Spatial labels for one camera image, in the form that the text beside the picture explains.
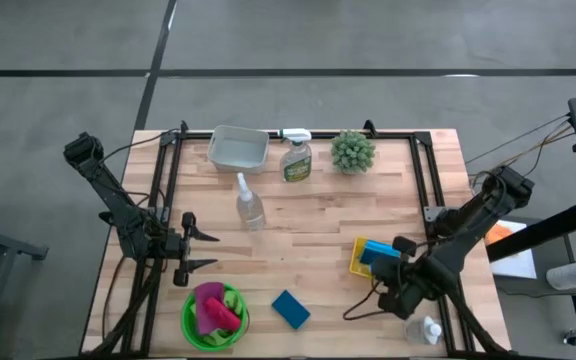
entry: gray concrete floor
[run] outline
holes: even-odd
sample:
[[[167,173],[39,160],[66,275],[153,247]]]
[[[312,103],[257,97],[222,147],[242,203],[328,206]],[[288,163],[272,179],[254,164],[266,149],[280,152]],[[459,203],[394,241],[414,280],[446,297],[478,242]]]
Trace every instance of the gray concrete floor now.
[[[165,6],[0,0],[0,69],[148,68]],[[576,1],[181,0],[163,68],[220,67],[576,68]],[[0,359],[77,352],[108,227],[97,218],[102,202],[61,152],[81,131],[106,149],[128,143],[145,83],[0,78],[0,232],[51,247],[43,263],[16,264],[0,310]],[[457,128],[470,159],[566,112],[575,96],[576,77],[556,76],[159,79],[146,128],[181,119],[194,129],[344,128],[372,119],[382,128]],[[468,169],[489,169],[546,132]],[[572,143],[544,150],[531,203],[517,215],[576,203]],[[125,159],[110,168],[121,174]],[[575,326],[569,299],[500,297],[515,350],[576,359],[558,337]]]

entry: potted plant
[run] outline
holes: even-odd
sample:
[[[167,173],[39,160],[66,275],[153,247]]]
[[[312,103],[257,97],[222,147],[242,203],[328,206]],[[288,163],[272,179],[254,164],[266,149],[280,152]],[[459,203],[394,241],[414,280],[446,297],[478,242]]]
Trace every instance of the potted plant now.
[[[373,145],[362,133],[343,130],[339,136],[332,139],[332,163],[344,174],[366,172],[372,167],[375,157]]]

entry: blue object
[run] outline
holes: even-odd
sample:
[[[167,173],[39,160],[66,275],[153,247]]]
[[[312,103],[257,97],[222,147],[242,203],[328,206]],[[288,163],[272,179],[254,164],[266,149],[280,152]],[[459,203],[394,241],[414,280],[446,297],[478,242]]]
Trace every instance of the blue object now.
[[[370,265],[377,258],[377,256],[392,256],[399,257],[401,253],[392,248],[392,246],[382,244],[375,240],[366,241],[364,250],[359,256],[359,262],[362,264]]]
[[[295,330],[299,329],[310,316],[310,312],[306,310],[288,290],[284,290],[281,295],[279,295],[272,303],[272,307],[277,310],[279,315],[283,316]]]

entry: green label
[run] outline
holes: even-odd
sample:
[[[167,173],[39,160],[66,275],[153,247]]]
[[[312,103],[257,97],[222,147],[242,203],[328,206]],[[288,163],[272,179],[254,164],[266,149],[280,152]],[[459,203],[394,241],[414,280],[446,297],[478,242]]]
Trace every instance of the green label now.
[[[310,175],[311,157],[303,158],[294,162],[284,168],[284,179],[286,181],[299,181],[303,180]]]

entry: wooden table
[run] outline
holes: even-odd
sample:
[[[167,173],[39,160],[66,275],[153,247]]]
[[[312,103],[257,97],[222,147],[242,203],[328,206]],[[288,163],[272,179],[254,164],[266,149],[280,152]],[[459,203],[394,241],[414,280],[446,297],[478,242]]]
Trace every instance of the wooden table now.
[[[431,132],[446,203],[459,206],[472,194],[457,132],[452,129]],[[133,141],[157,133],[137,131]],[[127,190],[149,192],[157,144],[153,141],[137,145],[130,151],[123,182]],[[312,141],[313,171],[310,177],[299,183],[283,183],[279,159],[288,150],[288,145],[271,141],[265,171],[247,176],[251,189],[263,199],[266,228],[260,232],[248,232],[242,229],[237,215],[235,175],[216,172],[207,159],[207,141],[184,141],[171,223],[181,231],[182,212],[193,211],[199,228],[220,238],[221,242],[193,240],[191,258],[216,258],[219,262],[192,274],[188,288],[178,288],[172,284],[172,274],[178,264],[169,261],[159,290],[150,355],[395,357],[445,354],[443,341],[436,346],[408,343],[403,335],[404,322],[394,315],[382,314],[356,321],[342,319],[342,313],[370,289],[368,279],[348,272],[356,236],[388,244],[398,234],[416,241],[424,240],[408,143],[403,140],[375,140],[374,144],[374,167],[363,175],[345,176],[336,173],[332,167],[330,142]],[[433,203],[424,154],[421,159],[426,171],[426,187]],[[113,231],[104,256],[83,350],[90,350],[101,341],[103,303],[120,258],[121,250]],[[133,261],[126,261],[120,271],[110,301],[108,329],[116,323],[128,303],[134,265]],[[502,346],[509,348],[483,243],[469,254],[462,279],[467,302],[475,315]],[[235,346],[217,354],[195,350],[185,340],[179,326],[179,313],[186,297],[193,287],[207,281],[226,282],[238,288],[246,299],[252,320],[248,333]],[[284,289],[288,289],[311,313],[298,331],[294,331],[270,306]],[[373,295],[356,313],[376,310],[376,302],[377,296]],[[437,304],[424,301],[412,318],[424,315],[438,320]],[[457,343],[461,344],[454,309],[451,317]],[[141,339],[139,321],[138,318],[135,339]]]

